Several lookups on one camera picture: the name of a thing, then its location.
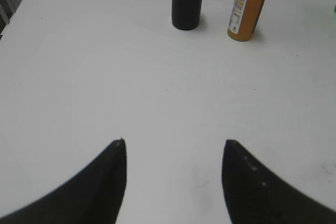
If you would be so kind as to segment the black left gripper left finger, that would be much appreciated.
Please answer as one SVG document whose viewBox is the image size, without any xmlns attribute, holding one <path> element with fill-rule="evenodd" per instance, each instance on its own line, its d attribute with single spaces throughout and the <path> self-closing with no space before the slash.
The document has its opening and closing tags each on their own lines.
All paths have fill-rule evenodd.
<svg viewBox="0 0 336 224">
<path fill-rule="evenodd" d="M 126 185 L 127 148 L 121 138 L 66 183 L 1 217 L 1 223 L 116 223 Z"/>
</svg>

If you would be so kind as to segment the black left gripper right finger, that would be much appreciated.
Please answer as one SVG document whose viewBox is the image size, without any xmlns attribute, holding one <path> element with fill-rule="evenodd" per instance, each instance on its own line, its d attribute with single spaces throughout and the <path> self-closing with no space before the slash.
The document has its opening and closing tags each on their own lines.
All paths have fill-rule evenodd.
<svg viewBox="0 0 336 224">
<path fill-rule="evenodd" d="M 237 140 L 225 142 L 224 201 L 232 223 L 335 223 L 335 211 L 285 182 Z"/>
</svg>

